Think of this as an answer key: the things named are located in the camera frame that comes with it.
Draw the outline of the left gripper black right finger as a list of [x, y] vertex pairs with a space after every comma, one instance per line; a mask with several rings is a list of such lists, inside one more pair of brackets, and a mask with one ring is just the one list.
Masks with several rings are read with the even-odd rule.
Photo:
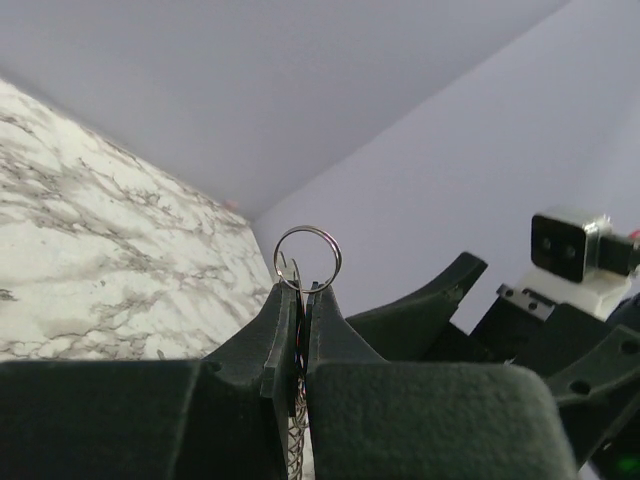
[[331, 286], [309, 295], [307, 317], [307, 373], [328, 363], [383, 362], [383, 358], [345, 320]]

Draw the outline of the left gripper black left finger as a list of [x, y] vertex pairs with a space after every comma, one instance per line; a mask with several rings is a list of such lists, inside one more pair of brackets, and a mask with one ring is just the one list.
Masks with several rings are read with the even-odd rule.
[[297, 381], [295, 327], [297, 292], [275, 284], [258, 314], [203, 358], [223, 382], [291, 400]]

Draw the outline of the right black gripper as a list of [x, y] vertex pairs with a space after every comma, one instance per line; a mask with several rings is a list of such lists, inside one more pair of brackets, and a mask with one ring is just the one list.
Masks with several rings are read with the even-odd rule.
[[582, 466], [638, 411], [639, 297], [622, 300], [604, 321], [568, 304], [542, 320], [498, 297], [467, 334], [449, 322], [487, 267], [463, 252], [418, 290], [346, 322], [386, 360], [513, 362], [549, 377]]

